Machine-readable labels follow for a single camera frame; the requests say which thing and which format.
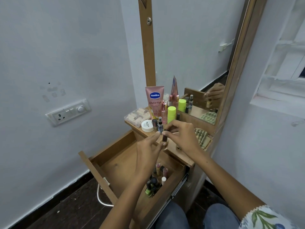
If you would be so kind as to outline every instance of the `wooden mirror frame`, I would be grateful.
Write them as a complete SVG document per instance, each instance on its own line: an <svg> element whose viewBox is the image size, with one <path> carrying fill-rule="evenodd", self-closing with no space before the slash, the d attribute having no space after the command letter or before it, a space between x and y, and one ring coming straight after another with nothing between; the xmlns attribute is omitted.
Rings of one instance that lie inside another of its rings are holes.
<svg viewBox="0 0 305 229"><path fill-rule="evenodd" d="M146 85L155 86L156 72L153 40L152 0L138 1ZM241 19L236 33L236 44L233 45L234 51L232 50L231 57L229 60L228 67L230 67L230 69L226 86L224 89L224 95L217 113L215 125L204 122L194 116L190 116L186 113L178 111L181 115L183 115L183 121L191 122L195 125L202 125L208 130L208 133L212 136L215 136L217 132L222 131L224 122L226 120L231 103L233 101L239 77L242 73L242 69L246 62L247 55L254 40L255 33L259 25L266 2L267 0L245 0L245 5L242 10ZM152 20L150 25L147 24L148 18L151 18Z"/></svg>

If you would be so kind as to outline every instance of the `wall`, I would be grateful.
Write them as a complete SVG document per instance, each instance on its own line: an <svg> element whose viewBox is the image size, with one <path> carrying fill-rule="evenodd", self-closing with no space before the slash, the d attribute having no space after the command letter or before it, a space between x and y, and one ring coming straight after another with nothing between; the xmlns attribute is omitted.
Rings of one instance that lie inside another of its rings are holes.
<svg viewBox="0 0 305 229"><path fill-rule="evenodd" d="M121 0L128 54L138 108L148 106L138 0Z"/></svg>
<svg viewBox="0 0 305 229"><path fill-rule="evenodd" d="M152 0L157 85L200 90L227 71L245 0Z"/></svg>
<svg viewBox="0 0 305 229"><path fill-rule="evenodd" d="M87 172L78 152L93 155L124 134L136 101L120 0L1 0L0 30L7 228ZM92 112L51 127L46 113L83 98Z"/></svg>
<svg viewBox="0 0 305 229"><path fill-rule="evenodd" d="M249 104L293 1L268 0L213 158L302 228L304 119Z"/></svg>

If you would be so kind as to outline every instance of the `left hand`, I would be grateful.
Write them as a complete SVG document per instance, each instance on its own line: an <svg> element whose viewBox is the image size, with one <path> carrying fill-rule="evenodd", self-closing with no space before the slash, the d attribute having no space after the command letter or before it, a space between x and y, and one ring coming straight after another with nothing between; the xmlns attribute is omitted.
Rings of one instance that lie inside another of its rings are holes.
<svg viewBox="0 0 305 229"><path fill-rule="evenodd" d="M145 138L138 142L137 146L137 162L135 174L140 175L143 180L148 180L156 165L160 151L166 146L166 142L160 144L152 149L152 145L160 136L160 132Z"/></svg>

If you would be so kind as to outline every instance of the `leg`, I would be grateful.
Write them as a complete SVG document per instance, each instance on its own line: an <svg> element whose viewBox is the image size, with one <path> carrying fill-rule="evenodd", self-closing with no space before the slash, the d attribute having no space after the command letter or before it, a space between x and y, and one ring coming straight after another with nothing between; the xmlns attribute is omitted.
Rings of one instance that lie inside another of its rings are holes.
<svg viewBox="0 0 305 229"><path fill-rule="evenodd" d="M163 210L155 225L155 229L189 229L184 211L172 201Z"/></svg>
<svg viewBox="0 0 305 229"><path fill-rule="evenodd" d="M225 205L216 203L208 208L203 225L205 229L238 229L239 220Z"/></svg>

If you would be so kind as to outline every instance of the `floral sleeve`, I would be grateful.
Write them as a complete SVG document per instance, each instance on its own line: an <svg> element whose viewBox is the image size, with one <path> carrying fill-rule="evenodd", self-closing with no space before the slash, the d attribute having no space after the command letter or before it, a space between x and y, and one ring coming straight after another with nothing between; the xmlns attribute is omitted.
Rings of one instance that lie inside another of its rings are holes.
<svg viewBox="0 0 305 229"><path fill-rule="evenodd" d="M264 205L249 212L242 219L239 229L299 229L299 227L268 205Z"/></svg>

